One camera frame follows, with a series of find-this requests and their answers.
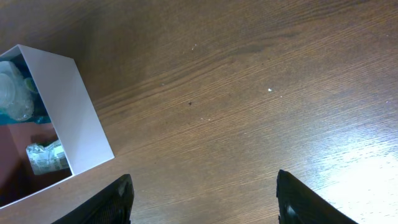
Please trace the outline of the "teal mouthwash bottle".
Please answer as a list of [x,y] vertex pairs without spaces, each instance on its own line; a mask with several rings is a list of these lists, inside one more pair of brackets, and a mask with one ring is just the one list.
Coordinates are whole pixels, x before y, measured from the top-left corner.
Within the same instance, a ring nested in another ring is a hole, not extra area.
[[[12,60],[3,60],[3,61],[12,61],[15,64],[24,65],[25,67],[27,67],[26,62],[21,55],[18,55],[16,57],[12,58]],[[47,110],[44,106],[44,102],[43,102],[43,100],[39,94],[39,91],[38,91],[38,95],[35,99],[34,117],[32,119],[28,120],[27,122],[23,122],[23,123],[46,124],[46,123],[50,123],[50,122],[51,122],[51,119],[49,117],[49,114],[47,113]],[[1,124],[8,125],[8,124],[17,124],[17,123],[13,122],[13,120],[9,119],[7,116],[1,115]]]

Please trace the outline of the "white sachet packet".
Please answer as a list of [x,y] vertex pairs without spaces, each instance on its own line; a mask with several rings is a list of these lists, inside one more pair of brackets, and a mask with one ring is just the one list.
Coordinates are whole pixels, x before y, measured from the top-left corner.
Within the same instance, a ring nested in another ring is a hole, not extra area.
[[31,144],[26,147],[30,166],[35,175],[47,174],[69,168],[69,164],[60,140],[48,146]]

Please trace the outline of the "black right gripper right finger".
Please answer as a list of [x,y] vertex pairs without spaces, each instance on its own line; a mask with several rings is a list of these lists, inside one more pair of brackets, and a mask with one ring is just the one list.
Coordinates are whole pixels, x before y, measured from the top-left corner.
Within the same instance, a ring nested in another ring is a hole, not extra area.
[[279,170],[279,224],[356,224],[290,172]]

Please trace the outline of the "clear foam pump bottle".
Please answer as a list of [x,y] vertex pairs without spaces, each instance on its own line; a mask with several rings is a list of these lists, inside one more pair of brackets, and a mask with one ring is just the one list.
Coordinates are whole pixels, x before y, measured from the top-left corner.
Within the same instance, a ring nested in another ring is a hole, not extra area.
[[38,90],[24,65],[1,61],[1,115],[16,123],[34,117]]

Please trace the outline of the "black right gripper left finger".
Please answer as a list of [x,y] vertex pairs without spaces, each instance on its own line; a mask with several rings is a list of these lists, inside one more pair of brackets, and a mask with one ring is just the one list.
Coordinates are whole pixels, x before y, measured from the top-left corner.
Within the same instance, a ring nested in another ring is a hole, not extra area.
[[132,179],[124,174],[53,224],[130,224],[133,201]]

